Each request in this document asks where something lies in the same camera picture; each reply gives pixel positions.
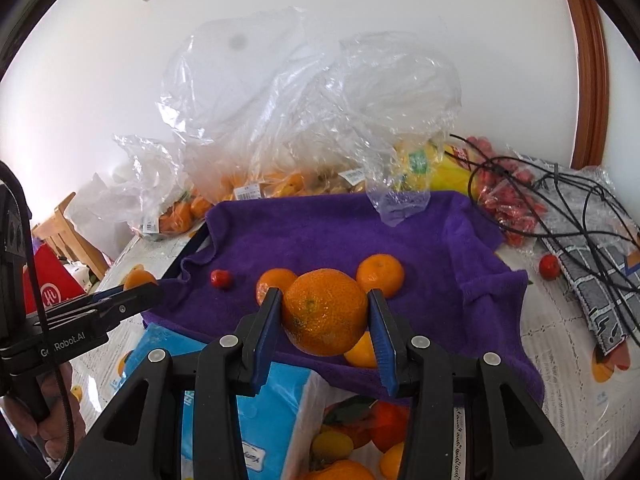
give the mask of red box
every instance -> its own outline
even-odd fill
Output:
[[[47,244],[42,244],[34,254],[36,274],[45,308],[84,294],[84,289],[67,272],[58,257]],[[27,314],[35,312],[36,305],[26,267],[22,272],[24,306]]]

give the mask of black cable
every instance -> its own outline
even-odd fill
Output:
[[[534,233],[534,232],[526,232],[518,229],[514,229],[509,225],[505,225],[504,222],[500,222],[499,220],[493,218],[488,210],[481,208],[481,211],[484,213],[485,217],[487,217],[490,221],[498,224],[501,229],[506,232],[510,232],[515,235],[529,237],[529,238],[538,238],[538,239],[548,239],[553,240],[555,244],[559,247],[561,252],[579,269],[586,272],[588,275],[593,276],[600,283],[602,283],[606,293],[609,296],[612,307],[615,312],[618,314],[620,318],[620,322],[622,323],[625,331],[629,334],[629,336],[633,339],[633,341],[640,347],[640,341],[638,341],[636,335],[634,334],[634,329],[640,330],[640,324],[626,300],[622,297],[622,292],[625,293],[640,293],[640,288],[635,286],[631,280],[627,276],[624,275],[623,272],[618,269],[618,266],[615,262],[612,262],[606,254],[604,254],[603,249],[598,247],[598,244],[593,240],[595,235],[600,236],[609,236],[613,238],[618,238],[629,242],[635,247],[638,251],[640,251],[640,245],[638,244],[637,235],[631,233],[628,228],[627,222],[622,218],[622,214],[628,217],[628,213],[622,204],[618,201],[618,199],[610,192],[609,189],[602,186],[601,183],[593,180],[592,178],[576,175],[576,174],[568,174],[558,171],[558,166],[556,165],[554,171],[551,172],[547,168],[543,168],[530,160],[525,160],[522,158],[518,158],[515,156],[501,155],[501,156],[488,156],[484,153],[474,142],[465,139],[464,137],[452,135],[451,137],[455,139],[462,140],[466,144],[468,144],[475,152],[479,153],[479,155],[484,158],[482,162],[476,162],[472,160],[468,160],[466,158],[459,157],[453,153],[449,153],[445,151],[445,154],[454,160],[458,160],[467,165],[467,167],[471,170],[471,174],[469,176],[469,180],[467,183],[467,194],[472,201],[472,203],[476,206],[476,200],[473,200],[473,182],[476,179],[479,171],[489,171],[498,177],[501,177],[505,186],[511,186],[519,198],[524,202],[526,207],[529,210],[530,215],[536,221],[536,225],[539,225],[540,228],[544,231],[543,233]],[[505,168],[500,162],[505,160],[512,160],[518,164],[518,169],[516,171],[510,171]],[[522,166],[526,165],[531,168],[535,168],[536,170],[542,173],[535,182],[527,182],[518,178],[516,175],[522,170]],[[562,206],[564,206],[564,210],[558,204],[556,204],[549,197],[545,196],[543,193],[539,191],[541,186],[546,186],[546,181],[551,179],[553,181],[555,192],[558,195]],[[572,186],[577,189],[585,192],[586,198],[584,200],[584,205],[582,207],[582,218],[581,221],[578,220],[571,207],[567,203],[562,191],[559,187],[559,184],[565,184],[566,186]],[[525,195],[523,190],[524,188],[531,196]],[[551,229],[546,225],[545,221],[539,215],[539,213],[534,208],[534,200],[537,199],[537,202],[545,202],[548,206],[553,208],[562,218],[564,218],[569,224],[575,227],[575,232],[563,232],[563,233],[553,233]],[[586,215],[589,206],[589,202],[591,198],[598,197],[600,201],[615,215],[623,229],[626,231],[628,237],[623,234],[611,231],[599,231],[599,230],[589,230],[586,225]],[[594,263],[596,265],[597,270],[591,269],[586,266],[582,261],[575,258],[567,248],[561,243],[560,240],[563,238],[572,238],[572,237],[581,237],[585,240],[587,248],[589,249],[591,256],[593,257]],[[612,279],[613,275],[618,275],[622,278],[623,283],[626,283],[628,286],[625,286],[621,283],[614,282]],[[629,326],[625,315],[621,311],[621,307],[623,307],[626,311],[626,314],[630,318],[633,323],[633,327]]]
[[[24,253],[27,260],[27,271],[29,273],[29,281],[31,283],[31,290],[33,292],[33,299],[36,304],[36,311],[38,313],[38,320],[40,321],[40,327],[42,329],[42,341],[47,349],[47,355],[45,359],[49,362],[49,365],[54,371],[56,377],[56,383],[60,390],[62,397],[62,405],[65,410],[66,419],[66,448],[65,454],[62,460],[58,463],[56,468],[46,477],[47,480],[58,480],[64,472],[66,465],[74,453],[74,419],[71,410],[71,403],[69,402],[68,395],[66,394],[65,380],[62,377],[60,367],[55,361],[55,349],[53,343],[49,337],[49,323],[47,321],[47,314],[42,303],[42,295],[40,293],[40,287],[38,283],[38,276],[36,273],[36,266],[33,257],[33,245],[31,244],[31,227],[29,225],[29,213],[27,202],[24,197],[24,190],[20,184],[20,181],[15,177],[9,167],[2,161],[0,161],[0,180],[4,182],[4,185],[9,190],[9,193],[14,197],[15,203],[18,207],[18,216],[20,217],[20,226],[22,229],[22,236],[24,241]]]

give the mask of purple towel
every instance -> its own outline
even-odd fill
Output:
[[[405,270],[389,301],[393,312],[449,352],[498,353],[542,402],[542,380],[520,343],[527,273],[494,255],[502,234],[466,196],[434,192],[424,212],[396,227],[380,221],[364,194],[224,202],[209,211],[207,224],[212,245],[185,258],[180,278],[162,280],[164,303],[143,314],[146,322],[210,342],[257,311],[255,283],[265,270],[300,275],[330,267],[355,276],[362,260],[388,253]],[[211,286],[214,269],[230,270],[234,288]],[[311,368],[333,386],[387,398],[376,370],[300,352],[284,332],[276,350],[276,361]]]

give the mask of wooden chair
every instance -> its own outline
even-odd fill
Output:
[[[87,265],[98,279],[103,279],[109,265],[102,253],[79,235],[73,224],[65,218],[65,209],[76,194],[67,196],[55,208],[53,216],[31,230],[34,237],[46,242],[58,255],[70,262],[81,262]]]

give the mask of orange print on tablecloth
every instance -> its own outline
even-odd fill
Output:
[[[599,346],[595,346],[591,355],[591,373],[597,383],[605,383],[613,377],[616,370],[625,372],[631,367],[631,357],[626,341],[618,345],[609,355],[605,356]]]

